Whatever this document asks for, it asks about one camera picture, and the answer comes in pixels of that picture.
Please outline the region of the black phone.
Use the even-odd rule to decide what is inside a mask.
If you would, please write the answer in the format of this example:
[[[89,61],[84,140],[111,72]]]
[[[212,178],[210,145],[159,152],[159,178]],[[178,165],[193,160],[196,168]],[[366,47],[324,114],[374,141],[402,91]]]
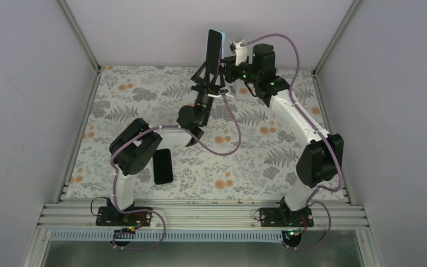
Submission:
[[[153,178],[156,185],[173,182],[173,168],[171,151],[169,149],[156,150],[153,155]]]

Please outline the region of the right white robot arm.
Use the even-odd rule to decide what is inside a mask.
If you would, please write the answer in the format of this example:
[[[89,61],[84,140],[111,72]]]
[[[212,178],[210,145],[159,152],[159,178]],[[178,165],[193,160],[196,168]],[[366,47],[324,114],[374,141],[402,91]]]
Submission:
[[[292,83],[277,75],[272,45],[255,45],[252,57],[247,55],[244,41],[232,42],[230,49],[233,55],[221,61],[225,80],[242,80],[254,97],[271,108],[296,138],[306,143],[296,164],[299,180],[280,202],[280,222],[293,226],[300,220],[299,210],[310,204],[318,190],[324,188],[324,182],[337,176],[339,184],[334,190],[342,188],[344,140],[321,127],[294,95]]]

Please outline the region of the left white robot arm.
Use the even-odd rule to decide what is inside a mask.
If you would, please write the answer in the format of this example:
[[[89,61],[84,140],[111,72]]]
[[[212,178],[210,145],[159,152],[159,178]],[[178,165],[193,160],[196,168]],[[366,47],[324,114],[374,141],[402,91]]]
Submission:
[[[135,119],[110,144],[110,165],[115,170],[110,203],[110,217],[118,225],[132,219],[135,176],[156,154],[175,146],[189,147],[200,143],[216,96],[225,97],[225,79],[221,66],[205,61],[191,77],[197,92],[193,106],[180,108],[175,125],[151,126],[144,119]]]

